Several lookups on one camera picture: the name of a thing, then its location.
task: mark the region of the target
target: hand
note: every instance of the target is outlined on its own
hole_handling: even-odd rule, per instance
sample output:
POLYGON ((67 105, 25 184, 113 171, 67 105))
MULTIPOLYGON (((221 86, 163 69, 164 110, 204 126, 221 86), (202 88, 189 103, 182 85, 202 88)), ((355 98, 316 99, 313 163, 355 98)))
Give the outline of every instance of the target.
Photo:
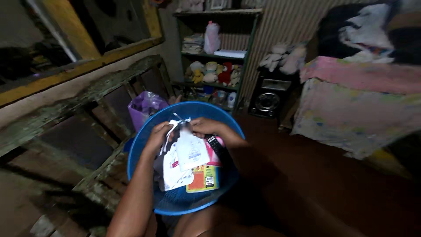
POLYGON ((162 122, 155 126, 152 129, 148 141, 146 142, 144 150, 153 152, 154 155, 158 153, 162 143, 164 142, 165 136, 172 127, 173 125, 169 124, 168 121, 162 122))
POLYGON ((192 120, 190 125, 195 135, 201 138, 205 136, 204 134, 218 134, 226 126, 221 122, 204 117, 192 120))

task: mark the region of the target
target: pink plastic bag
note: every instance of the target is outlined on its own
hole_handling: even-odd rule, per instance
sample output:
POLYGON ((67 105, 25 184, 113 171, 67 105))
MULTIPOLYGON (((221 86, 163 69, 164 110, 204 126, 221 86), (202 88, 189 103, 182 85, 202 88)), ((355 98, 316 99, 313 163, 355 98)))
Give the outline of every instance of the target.
POLYGON ((213 54, 221 46, 221 41, 219 40, 219 25, 209 21, 208 26, 206 27, 205 32, 205 47, 204 50, 207 54, 213 54))

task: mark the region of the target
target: speaker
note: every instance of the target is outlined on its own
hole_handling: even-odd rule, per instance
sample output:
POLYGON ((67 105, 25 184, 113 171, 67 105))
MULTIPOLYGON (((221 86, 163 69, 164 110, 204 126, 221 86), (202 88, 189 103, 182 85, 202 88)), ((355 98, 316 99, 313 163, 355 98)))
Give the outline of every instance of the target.
POLYGON ((255 116, 276 118, 292 89, 299 85, 299 74, 285 75, 277 68, 269 72, 258 69, 259 76, 251 97, 248 113, 255 116))

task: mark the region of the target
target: bedsheet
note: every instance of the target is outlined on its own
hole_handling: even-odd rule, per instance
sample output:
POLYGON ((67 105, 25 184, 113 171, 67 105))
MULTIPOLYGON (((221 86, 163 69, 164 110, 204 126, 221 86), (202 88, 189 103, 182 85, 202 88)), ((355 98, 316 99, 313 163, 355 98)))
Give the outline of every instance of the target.
MULTIPOLYGON (((338 81, 331 76, 331 81, 338 81)), ((349 152, 347 156, 363 159, 421 128, 421 93, 355 90, 318 78, 305 81, 292 134, 342 148, 349 152)))

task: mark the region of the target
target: plastic bottle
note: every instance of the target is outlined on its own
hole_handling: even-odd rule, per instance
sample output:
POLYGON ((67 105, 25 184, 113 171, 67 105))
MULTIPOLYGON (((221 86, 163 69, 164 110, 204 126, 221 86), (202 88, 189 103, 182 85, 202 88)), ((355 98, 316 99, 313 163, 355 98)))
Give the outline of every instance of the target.
POLYGON ((228 107, 232 108, 234 107, 235 98, 237 97, 237 93, 231 92, 228 96, 228 107))
POLYGON ((207 54, 213 54, 221 46, 221 40, 219 40, 219 25, 209 21, 205 32, 205 52, 207 54))

